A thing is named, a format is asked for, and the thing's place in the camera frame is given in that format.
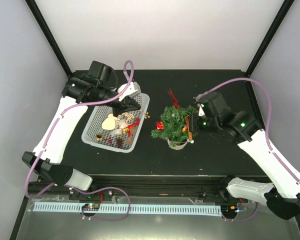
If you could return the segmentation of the wooden snowflake ornament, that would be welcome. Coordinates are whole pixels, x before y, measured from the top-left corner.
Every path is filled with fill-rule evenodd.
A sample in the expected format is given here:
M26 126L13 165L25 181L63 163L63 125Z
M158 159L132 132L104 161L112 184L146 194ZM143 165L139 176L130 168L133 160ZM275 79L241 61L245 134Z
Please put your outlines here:
M145 118L145 119L149 119L149 118L150 118L150 115L149 115L148 112L146 112L146 113L144 114L144 118Z

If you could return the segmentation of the brown ribbon bow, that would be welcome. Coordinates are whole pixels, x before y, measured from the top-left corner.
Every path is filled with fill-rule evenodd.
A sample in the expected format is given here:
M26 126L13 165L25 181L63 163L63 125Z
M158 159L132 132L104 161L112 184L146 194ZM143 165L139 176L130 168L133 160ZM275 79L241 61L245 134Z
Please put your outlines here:
M182 132L183 133L187 132L187 134L188 134L188 141L190 143L193 143L194 140L193 140L192 132L190 130L190 120L189 120L189 117L186 116L184 119L185 119L185 126L182 128Z

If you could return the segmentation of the small green christmas tree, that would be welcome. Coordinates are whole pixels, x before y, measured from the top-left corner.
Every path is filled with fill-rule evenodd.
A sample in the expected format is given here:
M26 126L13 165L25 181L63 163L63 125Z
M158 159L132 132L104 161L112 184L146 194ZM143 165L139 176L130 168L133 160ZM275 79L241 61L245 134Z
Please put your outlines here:
M190 117L196 112L194 106L189 105L186 108L180 107L175 109L174 106L166 107L163 113L160 115L160 121L162 121L164 129L151 131L151 137L154 139L170 139L174 142L185 142L188 140L188 133L182 132L183 127L186 125L185 117ZM193 141L197 133L192 133Z

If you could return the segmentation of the white perforated plastic basket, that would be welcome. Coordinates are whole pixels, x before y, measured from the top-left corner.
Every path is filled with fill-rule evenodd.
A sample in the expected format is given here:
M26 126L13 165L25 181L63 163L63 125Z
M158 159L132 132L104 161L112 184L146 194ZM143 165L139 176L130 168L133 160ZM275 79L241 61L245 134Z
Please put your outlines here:
M136 96L134 99L141 105L141 109L128 112L134 114L134 121L136 118L140 118L140 123L139 126L137 127L137 131L134 135L134 141L131 145L126 143L126 140L129 136L127 129L123 129L122 134L115 135L115 136L111 136L112 130L102 129L102 122L108 117L109 114L112 113L112 108L108 106L94 107L92 114L89 117L88 122L81 135L82 141L93 147L97 147L97 148L101 148L113 152L118 152L118 153L130 153L135 148L143 122L145 120L144 114L148 112L148 106L150 103L150 97L145 93L141 93L140 95ZM101 134L103 136L103 140L97 141L96 140L97 134ZM108 137L112 138L112 145L107 144L104 141L104 138L108 138ZM121 138L124 140L124 145L122 146L122 148L117 148L116 146L117 138Z

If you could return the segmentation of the red gift box ornament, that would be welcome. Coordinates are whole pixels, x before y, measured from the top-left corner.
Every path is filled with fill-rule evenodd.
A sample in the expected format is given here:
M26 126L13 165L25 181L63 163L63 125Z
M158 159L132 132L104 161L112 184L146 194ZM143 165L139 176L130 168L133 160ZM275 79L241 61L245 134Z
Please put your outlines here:
M156 122L156 129L159 130L159 131L164 129L164 125L163 125L162 121L157 121Z

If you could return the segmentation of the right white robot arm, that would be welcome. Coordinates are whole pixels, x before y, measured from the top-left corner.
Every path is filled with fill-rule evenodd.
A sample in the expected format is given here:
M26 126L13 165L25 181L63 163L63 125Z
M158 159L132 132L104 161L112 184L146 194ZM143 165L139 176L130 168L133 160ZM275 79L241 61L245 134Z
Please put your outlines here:
M262 183L229 176L218 187L218 198L255 201L284 220L299 215L300 172L272 144L260 122L244 110L233 112L219 92L205 92L194 100L198 110L189 119L190 132L207 132L237 145L270 179Z

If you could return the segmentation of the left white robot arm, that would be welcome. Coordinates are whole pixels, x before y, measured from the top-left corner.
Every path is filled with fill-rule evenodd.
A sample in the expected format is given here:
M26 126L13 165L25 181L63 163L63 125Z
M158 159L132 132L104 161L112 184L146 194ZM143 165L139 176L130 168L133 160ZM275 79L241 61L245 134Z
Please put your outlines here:
M135 97L141 93L133 80L134 64L127 60L123 65L127 82L119 85L115 70L98 61L93 61L88 70L77 70L67 80L57 111L40 142L32 151L24 152L22 161L29 167L24 191L32 174L51 181L52 185L78 189L87 200L98 192L93 179L72 166L63 165L66 146L82 116L90 106L106 106L114 116L141 109Z

